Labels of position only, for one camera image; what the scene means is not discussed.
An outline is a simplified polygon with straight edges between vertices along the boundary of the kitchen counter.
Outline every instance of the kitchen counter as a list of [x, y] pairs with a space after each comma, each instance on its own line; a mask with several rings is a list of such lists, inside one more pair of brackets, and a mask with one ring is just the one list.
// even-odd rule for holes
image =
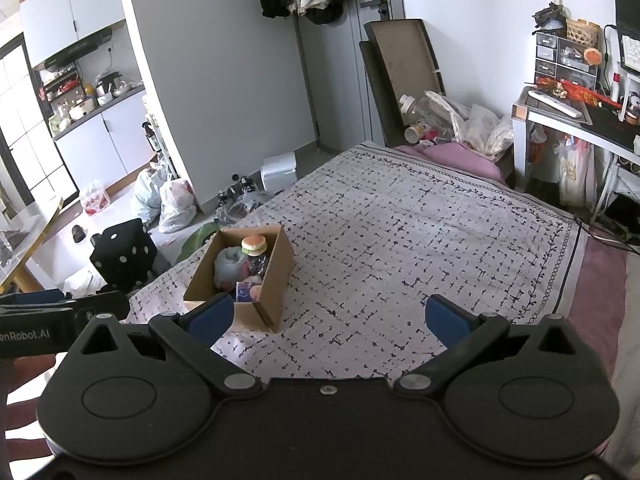
[[133, 90], [129, 90], [126, 94], [123, 94], [123, 95], [121, 95], [119, 97], [113, 98], [107, 104], [102, 105], [102, 106], [98, 106], [95, 110], [93, 110], [92, 112], [89, 112], [82, 119], [80, 119], [80, 120], [76, 121], [75, 123], [71, 124], [71, 126], [69, 126], [66, 130], [63, 130], [62, 132], [57, 134], [55, 137], [53, 137], [53, 140], [62, 139], [62, 137], [64, 137], [69, 132], [73, 131], [73, 129], [75, 129], [78, 126], [80, 126], [80, 124], [83, 124], [83, 123], [87, 122], [89, 119], [91, 119], [92, 117], [95, 117], [97, 114], [102, 113], [107, 108], [110, 108], [113, 105], [116, 105], [121, 101], [124, 101], [124, 99], [128, 99], [129, 97], [132, 97], [133, 95], [142, 92], [144, 89], [145, 89], [145, 86], [144, 85], [140, 85], [139, 87], [134, 88]]

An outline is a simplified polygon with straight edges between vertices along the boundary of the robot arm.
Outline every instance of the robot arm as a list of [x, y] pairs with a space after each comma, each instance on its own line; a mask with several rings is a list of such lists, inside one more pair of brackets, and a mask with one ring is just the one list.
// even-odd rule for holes
[[56, 458], [33, 479], [620, 478], [594, 455], [618, 402], [560, 316], [515, 326], [431, 296], [448, 348], [391, 387], [263, 384], [209, 350], [233, 308], [222, 295], [148, 325], [93, 317], [40, 399]]

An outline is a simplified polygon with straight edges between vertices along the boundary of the patterned bedsheet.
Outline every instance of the patterned bedsheet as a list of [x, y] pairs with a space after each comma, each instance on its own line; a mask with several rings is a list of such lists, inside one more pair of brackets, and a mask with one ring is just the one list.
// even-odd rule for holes
[[[422, 300], [535, 323], [572, 304], [586, 236], [529, 196], [393, 150], [335, 157], [239, 226], [281, 223], [295, 252], [279, 332], [227, 333], [214, 350], [270, 377], [394, 379], [444, 348]], [[206, 248], [131, 300], [130, 322], [184, 312]]]

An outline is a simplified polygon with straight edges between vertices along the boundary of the window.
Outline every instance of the window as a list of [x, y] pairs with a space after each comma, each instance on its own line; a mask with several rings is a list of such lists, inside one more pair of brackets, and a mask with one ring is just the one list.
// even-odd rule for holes
[[25, 204], [78, 197], [38, 102], [24, 36], [0, 48], [0, 155]]

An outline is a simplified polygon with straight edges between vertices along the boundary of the range hood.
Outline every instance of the range hood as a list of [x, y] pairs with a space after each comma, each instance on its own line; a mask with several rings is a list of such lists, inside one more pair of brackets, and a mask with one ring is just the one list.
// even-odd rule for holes
[[42, 65], [46, 70], [57, 70], [97, 50], [99, 46], [111, 41], [112, 35], [111, 27], [105, 27], [64, 48], [55, 56], [46, 59]]

